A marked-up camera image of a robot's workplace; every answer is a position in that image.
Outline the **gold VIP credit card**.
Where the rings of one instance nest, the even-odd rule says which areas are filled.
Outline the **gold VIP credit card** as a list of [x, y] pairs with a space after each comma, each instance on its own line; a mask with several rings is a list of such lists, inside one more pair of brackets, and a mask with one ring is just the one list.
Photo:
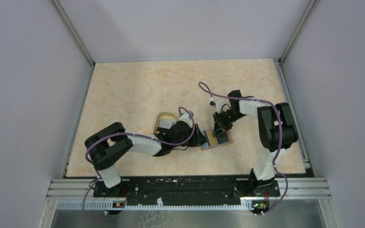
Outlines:
[[213, 135], [213, 130], [206, 130], [203, 131], [205, 139], [206, 139], [206, 143], [204, 143], [202, 145], [202, 148], [204, 150], [210, 149], [212, 147], [216, 147], [218, 146], [218, 141], [216, 139], [216, 137]]

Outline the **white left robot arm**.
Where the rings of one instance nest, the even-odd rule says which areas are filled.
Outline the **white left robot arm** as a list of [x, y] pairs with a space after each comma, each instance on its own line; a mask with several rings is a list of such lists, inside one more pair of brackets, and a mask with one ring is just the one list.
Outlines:
[[115, 122], [88, 137], [84, 144], [86, 159], [104, 182], [105, 191], [116, 197], [124, 187], [115, 164], [127, 152], [161, 157], [176, 147], [199, 147], [206, 142], [197, 124], [190, 125], [184, 121], [177, 121], [166, 128], [157, 127], [152, 136], [129, 132], [121, 122]]

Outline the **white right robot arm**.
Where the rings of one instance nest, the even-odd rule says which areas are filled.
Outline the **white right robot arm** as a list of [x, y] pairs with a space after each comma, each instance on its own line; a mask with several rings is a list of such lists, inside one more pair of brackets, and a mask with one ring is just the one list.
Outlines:
[[233, 123], [245, 116], [258, 120], [259, 138], [263, 151], [258, 163], [252, 168], [252, 180], [249, 191], [255, 196], [262, 195], [275, 176], [277, 163], [283, 152], [298, 141], [298, 130], [288, 103], [272, 102], [242, 96], [240, 90], [233, 90], [227, 95], [229, 108], [224, 103], [210, 97], [210, 105], [215, 107], [213, 114], [213, 135], [219, 136], [233, 127]]

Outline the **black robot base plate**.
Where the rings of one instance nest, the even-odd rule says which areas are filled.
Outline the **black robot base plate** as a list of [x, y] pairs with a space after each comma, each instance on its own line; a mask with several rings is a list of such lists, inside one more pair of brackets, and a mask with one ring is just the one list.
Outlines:
[[279, 197], [276, 180], [256, 181], [250, 175], [123, 177], [108, 188], [100, 181], [94, 197], [120, 197], [128, 206], [151, 206], [161, 199], [165, 206], [238, 205], [242, 197]]

